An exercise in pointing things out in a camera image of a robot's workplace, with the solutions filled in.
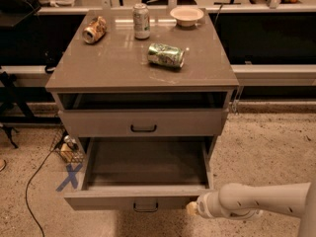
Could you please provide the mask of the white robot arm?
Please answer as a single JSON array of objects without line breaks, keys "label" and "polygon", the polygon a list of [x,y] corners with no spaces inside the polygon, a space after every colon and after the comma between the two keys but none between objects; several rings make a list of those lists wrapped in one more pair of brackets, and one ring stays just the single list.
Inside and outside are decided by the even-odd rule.
[{"label": "white robot arm", "polygon": [[257,219],[262,211],[300,219],[298,237],[316,237],[316,181],[280,186],[251,187],[238,183],[205,193],[186,206],[203,218]]}]

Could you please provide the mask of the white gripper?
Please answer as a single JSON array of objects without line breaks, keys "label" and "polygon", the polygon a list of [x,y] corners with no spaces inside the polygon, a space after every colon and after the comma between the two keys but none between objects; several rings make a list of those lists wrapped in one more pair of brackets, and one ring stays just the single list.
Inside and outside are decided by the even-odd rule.
[{"label": "white gripper", "polygon": [[222,216],[222,207],[219,201],[219,192],[210,192],[191,201],[186,205],[188,215],[200,215],[203,218],[217,218]]}]

